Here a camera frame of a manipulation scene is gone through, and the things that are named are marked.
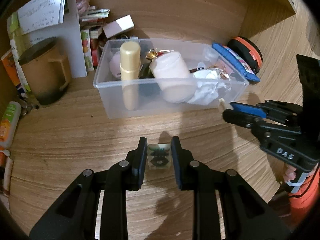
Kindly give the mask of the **right hand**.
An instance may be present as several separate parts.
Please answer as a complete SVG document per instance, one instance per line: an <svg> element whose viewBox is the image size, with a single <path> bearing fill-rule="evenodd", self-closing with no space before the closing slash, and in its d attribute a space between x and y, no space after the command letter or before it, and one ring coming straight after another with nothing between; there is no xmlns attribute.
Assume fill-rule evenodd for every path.
<svg viewBox="0 0 320 240"><path fill-rule="evenodd" d="M296 170L295 167L285 164L283 168L283 180L285 182L294 180L296 177Z"/></svg>

